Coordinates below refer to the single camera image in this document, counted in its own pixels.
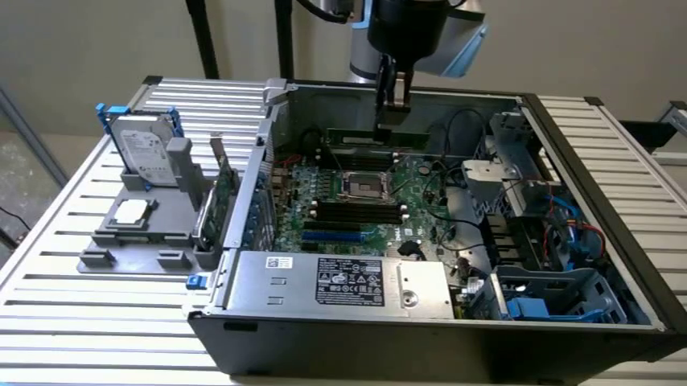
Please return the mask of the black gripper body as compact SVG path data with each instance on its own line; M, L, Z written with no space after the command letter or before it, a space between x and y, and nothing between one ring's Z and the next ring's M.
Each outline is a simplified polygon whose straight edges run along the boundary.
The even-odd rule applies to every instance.
M396 65L413 65L436 51L447 17L448 1L373 1L369 44Z

